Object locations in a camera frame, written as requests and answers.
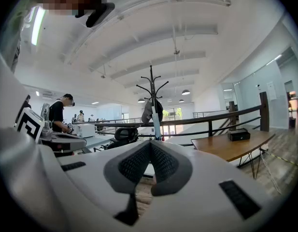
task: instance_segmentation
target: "black t-shirt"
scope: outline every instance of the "black t-shirt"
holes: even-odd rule
[[[21,115],[21,113],[22,113],[23,108],[25,108],[25,107],[29,107],[29,108],[31,108],[31,105],[27,102],[27,100],[25,100],[25,101],[23,102],[23,104],[22,104],[22,107],[21,107],[21,109],[20,109],[20,112],[18,113],[18,116],[17,116],[17,118],[15,119],[15,122],[16,122],[16,123],[18,123],[18,119],[19,119],[19,117],[20,117],[20,115]]]
[[[52,130],[56,132],[62,132],[62,129],[55,125],[55,121],[63,122],[63,103],[57,101],[50,107],[49,120],[52,122]]]

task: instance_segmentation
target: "wooden railing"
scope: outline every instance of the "wooden railing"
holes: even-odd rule
[[[206,116],[206,117],[200,117],[200,118],[193,118],[193,119],[182,119],[182,120],[172,120],[172,121],[162,121],[160,122],[161,126],[167,126],[167,125],[188,125],[188,124],[196,124],[196,123],[208,123],[208,130],[206,131],[199,131],[199,132],[193,132],[193,133],[180,133],[180,134],[167,134],[162,135],[166,137],[175,137],[175,136],[188,136],[188,135],[197,135],[197,134],[204,134],[208,133],[209,137],[213,136],[214,132],[217,131],[224,131],[227,129],[235,129],[237,126],[244,125],[247,123],[250,123],[254,120],[260,119],[260,130],[261,131],[269,131],[269,108],[268,108],[268,100],[267,100],[267,94],[266,92],[262,92],[259,94],[261,105],[247,108],[240,111],[235,112],[229,112],[225,114],[219,114],[214,116]],[[248,114],[254,111],[260,111],[260,116],[255,117],[253,119],[250,119],[248,121],[245,121],[240,124],[236,124],[236,116]],[[221,127],[218,129],[212,129],[212,121],[220,120],[220,119],[230,119],[230,126]],[[97,122],[77,122],[76,124],[92,124],[95,123],[97,126],[102,125],[104,127],[153,127],[153,123],[107,123],[106,121],[103,121],[102,124]],[[141,137],[153,137],[153,135],[140,135]]]

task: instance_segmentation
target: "caution tape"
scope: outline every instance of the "caution tape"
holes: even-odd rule
[[[263,152],[266,152],[267,154],[269,154],[269,155],[271,155],[271,156],[273,156],[273,157],[276,157],[276,158],[278,158],[278,159],[280,159],[280,160],[284,160],[284,161],[286,161],[286,162],[289,162],[289,163],[291,163],[291,164],[293,164],[293,165],[295,165],[295,166],[298,167],[298,164],[297,164],[297,163],[294,163],[294,162],[292,162],[292,161],[289,161],[289,160],[286,160],[286,159],[284,159],[284,158],[278,157],[278,156],[276,156],[276,155],[274,155],[274,154],[269,153],[268,151],[266,151],[266,150],[264,150],[264,149],[261,149],[261,148],[260,148],[259,150],[261,150],[261,151],[263,151]]]

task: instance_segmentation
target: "black mesh panel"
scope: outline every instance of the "black mesh panel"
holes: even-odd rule
[[[179,166],[175,157],[153,144],[151,145],[150,160],[154,167],[157,182],[164,181],[173,175]]]
[[[119,163],[119,171],[131,182],[137,184],[150,161],[150,144],[134,152]]]

